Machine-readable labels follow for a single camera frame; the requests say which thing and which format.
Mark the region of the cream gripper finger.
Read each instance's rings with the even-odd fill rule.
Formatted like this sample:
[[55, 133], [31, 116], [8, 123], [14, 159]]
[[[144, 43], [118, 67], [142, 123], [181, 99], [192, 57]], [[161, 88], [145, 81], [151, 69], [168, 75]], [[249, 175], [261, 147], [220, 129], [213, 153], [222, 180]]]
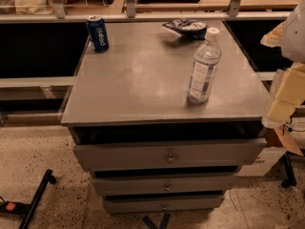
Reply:
[[284, 22], [278, 24], [274, 29], [265, 34], [260, 40], [260, 44], [270, 48], [279, 47], [283, 33], [283, 26]]
[[263, 126], [274, 129], [283, 125], [304, 101], [305, 64], [295, 62], [288, 70], [278, 70], [275, 73], [261, 119]]

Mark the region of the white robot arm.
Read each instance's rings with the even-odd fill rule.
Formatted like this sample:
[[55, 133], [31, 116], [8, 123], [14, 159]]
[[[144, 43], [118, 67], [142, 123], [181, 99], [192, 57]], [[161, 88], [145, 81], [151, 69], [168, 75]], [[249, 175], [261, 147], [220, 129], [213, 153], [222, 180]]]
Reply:
[[284, 22], [265, 34], [260, 44], [279, 47], [281, 55], [293, 62], [288, 70], [278, 70], [274, 75], [262, 117], [263, 126], [273, 129], [283, 125], [305, 101], [305, 1]]

